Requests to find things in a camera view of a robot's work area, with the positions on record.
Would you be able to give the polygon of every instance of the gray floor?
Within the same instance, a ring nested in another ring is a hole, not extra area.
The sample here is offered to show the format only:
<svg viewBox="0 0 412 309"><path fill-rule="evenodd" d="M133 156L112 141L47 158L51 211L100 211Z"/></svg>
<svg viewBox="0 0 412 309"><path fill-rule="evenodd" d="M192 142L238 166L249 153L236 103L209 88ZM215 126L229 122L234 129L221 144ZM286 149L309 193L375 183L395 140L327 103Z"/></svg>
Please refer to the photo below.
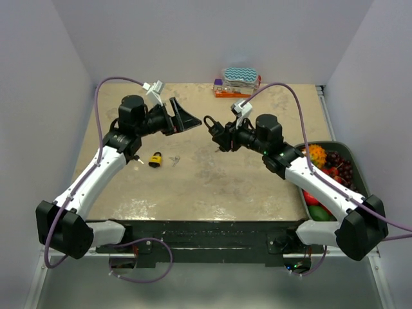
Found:
<svg viewBox="0 0 412 309"><path fill-rule="evenodd" d="M134 270L149 279L164 271ZM106 257L67 260L49 270L38 309L379 309L368 259L328 257L313 275L299 279L263 265L175 264L160 282L139 285L108 276Z"/></svg>

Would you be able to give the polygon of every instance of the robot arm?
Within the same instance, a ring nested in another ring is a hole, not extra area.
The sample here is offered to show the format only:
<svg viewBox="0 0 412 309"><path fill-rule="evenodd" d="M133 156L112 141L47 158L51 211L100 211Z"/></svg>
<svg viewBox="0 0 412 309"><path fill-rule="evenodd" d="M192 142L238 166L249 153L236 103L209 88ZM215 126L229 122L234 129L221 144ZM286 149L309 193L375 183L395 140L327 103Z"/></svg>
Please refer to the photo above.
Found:
<svg viewBox="0 0 412 309"><path fill-rule="evenodd" d="M75 259L81 258L90 247L121 242L125 227L115 221L86 223L92 205L110 182L142 146L142 137L156 132L173 135L201 125L201 120L188 114L173 97L169 101L174 116L169 116L160 100L162 83L145 84L147 96L154 102L148 110L142 97L130 95L122 99L109 132L103 139L101 160L96 155L82 174L52 203L42 201L36 208L39 241L46 238L59 211L50 247Z"/></svg>
<svg viewBox="0 0 412 309"><path fill-rule="evenodd" d="M357 201L384 216L380 199L352 192L331 178L329 183L351 196L346 199L331 186L322 182L308 167L303 153L283 140L282 126L274 115L264 114L256 119L256 128L247 118L252 106L240 100L231 107L236 116L234 122L223 127L212 117L204 118L212 140L221 151L237 151L241 146L260 153L263 163L272 173L308 191L335 216L337 221L318 222L307 220L296 229L296 236L305 245L339 247L348 257L360 261L370 250L388 235L386 223L360 209ZM326 175L313 166L314 171Z"/></svg>

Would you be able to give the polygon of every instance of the fruit basket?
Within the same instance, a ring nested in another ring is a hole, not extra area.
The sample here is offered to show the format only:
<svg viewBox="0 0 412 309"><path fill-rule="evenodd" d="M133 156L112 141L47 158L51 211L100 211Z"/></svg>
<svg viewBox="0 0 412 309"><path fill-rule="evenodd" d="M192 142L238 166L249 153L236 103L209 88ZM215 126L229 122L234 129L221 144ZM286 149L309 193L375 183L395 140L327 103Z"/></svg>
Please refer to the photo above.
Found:
<svg viewBox="0 0 412 309"><path fill-rule="evenodd" d="M369 195L368 186L364 181L364 177L359 169L355 157L350 149L340 142L310 142L309 146L314 149L310 151L311 161L324 173L334 177L343 186L359 192L364 196ZM303 153L304 144L296 145ZM334 221L335 218L323 205L319 204L317 200L299 189L304 208L308 217L315 221Z"/></svg>

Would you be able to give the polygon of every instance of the dark grape bunch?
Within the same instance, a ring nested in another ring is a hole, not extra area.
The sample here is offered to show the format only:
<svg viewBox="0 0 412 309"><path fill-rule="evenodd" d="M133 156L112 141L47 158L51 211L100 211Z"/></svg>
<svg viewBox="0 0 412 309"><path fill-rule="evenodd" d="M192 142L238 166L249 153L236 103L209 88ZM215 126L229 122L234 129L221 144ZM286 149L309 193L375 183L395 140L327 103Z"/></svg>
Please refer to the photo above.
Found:
<svg viewBox="0 0 412 309"><path fill-rule="evenodd" d="M359 192L353 183L353 169L349 160L345 160L337 151L328 151L326 153L325 168L329 176L337 180L348 189Z"/></svg>

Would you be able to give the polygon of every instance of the green fruit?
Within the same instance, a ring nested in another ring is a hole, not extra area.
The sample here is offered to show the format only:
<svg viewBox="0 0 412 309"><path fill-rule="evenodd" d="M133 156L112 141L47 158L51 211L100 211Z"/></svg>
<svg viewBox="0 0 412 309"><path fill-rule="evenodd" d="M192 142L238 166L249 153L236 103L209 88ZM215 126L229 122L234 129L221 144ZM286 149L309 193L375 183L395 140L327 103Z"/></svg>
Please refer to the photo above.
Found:
<svg viewBox="0 0 412 309"><path fill-rule="evenodd" d="M321 206L308 206L309 214L314 221L329 221L329 214Z"/></svg>

